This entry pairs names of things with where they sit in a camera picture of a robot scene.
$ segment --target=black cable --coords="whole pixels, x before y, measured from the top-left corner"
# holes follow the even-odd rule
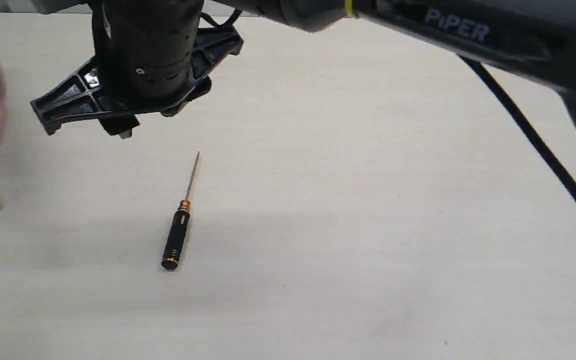
[[[460,56],[460,58],[478,75],[478,77],[480,77],[482,82],[484,82],[487,88],[492,91],[501,105],[505,107],[505,109],[508,111],[508,114],[512,116],[515,123],[517,123],[517,126],[519,126],[528,141],[530,141],[535,150],[537,150],[539,155],[541,155],[543,161],[548,164],[550,169],[553,171],[553,173],[555,173],[557,178],[566,188],[570,196],[572,196],[574,202],[576,202],[576,182],[574,178],[570,175],[570,173],[566,170],[566,168],[562,165],[562,163],[558,160],[550,148],[548,148],[537,131],[535,131],[535,128],[530,125],[530,122],[521,112],[521,110],[519,110],[517,104],[515,104],[512,98],[508,96],[501,85],[499,85],[495,78],[490,75],[490,73],[481,63],[471,59],[466,59],[462,56]]]
[[[235,9],[235,11],[233,11],[230,17],[228,18],[228,20],[226,20],[224,23],[218,23],[212,16],[206,13],[201,13],[201,18],[206,23],[210,24],[212,27],[215,28],[230,27],[230,25],[233,25],[237,21],[237,19],[240,18],[242,12],[243,11],[240,9]]]

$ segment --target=precision screwdriver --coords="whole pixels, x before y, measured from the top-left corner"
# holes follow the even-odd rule
[[[197,157],[194,159],[194,166],[192,167],[188,190],[185,192],[185,199],[179,203],[179,208],[174,213],[170,232],[168,233],[166,248],[161,260],[161,266],[167,271],[173,271],[179,266],[179,259],[184,247],[186,231],[188,230],[188,222],[190,221],[190,189],[192,189],[193,181],[195,180],[195,172],[197,171],[197,164],[199,164],[199,153],[200,152],[197,152]]]

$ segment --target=table surface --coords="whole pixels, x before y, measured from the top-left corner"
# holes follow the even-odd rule
[[[454,55],[243,18],[178,116],[47,136],[28,102],[92,55],[89,21],[0,14],[0,359],[576,359],[576,205]],[[576,177],[557,95],[494,74]]]

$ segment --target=table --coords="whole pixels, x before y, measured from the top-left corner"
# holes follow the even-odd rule
[[[237,25],[210,94],[122,140],[28,104],[92,55],[89,16],[0,14],[0,359],[576,359],[576,205],[457,57]],[[494,75],[576,177],[557,95]]]

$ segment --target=yellow band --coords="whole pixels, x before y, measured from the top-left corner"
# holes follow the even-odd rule
[[[357,14],[353,10],[353,0],[345,0],[345,13],[352,18],[358,18]]]

